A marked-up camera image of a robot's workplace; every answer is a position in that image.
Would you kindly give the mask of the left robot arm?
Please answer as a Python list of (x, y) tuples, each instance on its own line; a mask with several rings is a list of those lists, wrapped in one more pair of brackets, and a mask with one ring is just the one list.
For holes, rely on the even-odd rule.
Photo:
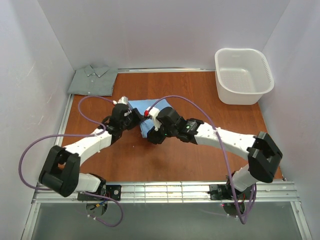
[(110, 116), (87, 137), (66, 145), (55, 145), (47, 155), (39, 175), (39, 182), (63, 197), (73, 192), (104, 193), (106, 180), (93, 173), (80, 173), (81, 165), (101, 150), (113, 145), (123, 131), (138, 126), (144, 119), (137, 108), (118, 103)]

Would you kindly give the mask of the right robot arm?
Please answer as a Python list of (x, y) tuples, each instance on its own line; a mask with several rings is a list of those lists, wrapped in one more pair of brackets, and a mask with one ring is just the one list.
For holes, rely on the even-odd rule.
[(231, 174), (223, 190), (214, 190), (215, 194), (232, 199), (256, 182), (273, 182), (283, 153), (267, 132), (251, 135), (213, 128), (199, 119), (184, 119), (172, 107), (162, 110), (154, 107), (144, 114), (153, 121), (154, 126), (148, 131), (147, 140), (155, 145), (175, 137), (184, 143), (224, 149), (248, 162)]

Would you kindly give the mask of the folded grey shirt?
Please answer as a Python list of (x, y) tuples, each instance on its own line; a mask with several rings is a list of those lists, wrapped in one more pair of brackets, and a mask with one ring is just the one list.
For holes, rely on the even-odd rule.
[(118, 75), (117, 68), (87, 65), (75, 71), (67, 93), (69, 95), (110, 97)]

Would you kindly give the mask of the white plastic basket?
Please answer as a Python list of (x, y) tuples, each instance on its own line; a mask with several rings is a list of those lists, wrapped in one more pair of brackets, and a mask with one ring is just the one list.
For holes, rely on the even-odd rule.
[(215, 55), (219, 99), (227, 105), (254, 105), (275, 81), (265, 55), (252, 48), (221, 48)]

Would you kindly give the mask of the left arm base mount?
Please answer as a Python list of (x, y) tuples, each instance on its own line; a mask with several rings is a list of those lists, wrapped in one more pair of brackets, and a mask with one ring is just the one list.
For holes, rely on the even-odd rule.
[(101, 194), (116, 201), (121, 200), (122, 186), (119, 184), (106, 184), (102, 187)]

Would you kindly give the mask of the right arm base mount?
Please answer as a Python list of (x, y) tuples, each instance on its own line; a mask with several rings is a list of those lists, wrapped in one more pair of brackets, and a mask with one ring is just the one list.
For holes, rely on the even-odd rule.
[[(235, 195), (237, 199), (242, 201), (243, 199), (249, 200), (251, 196), (252, 189), (248, 187), (245, 191), (240, 192), (235, 189)], [(209, 194), (211, 200), (234, 200), (231, 185), (228, 184), (210, 184)]]

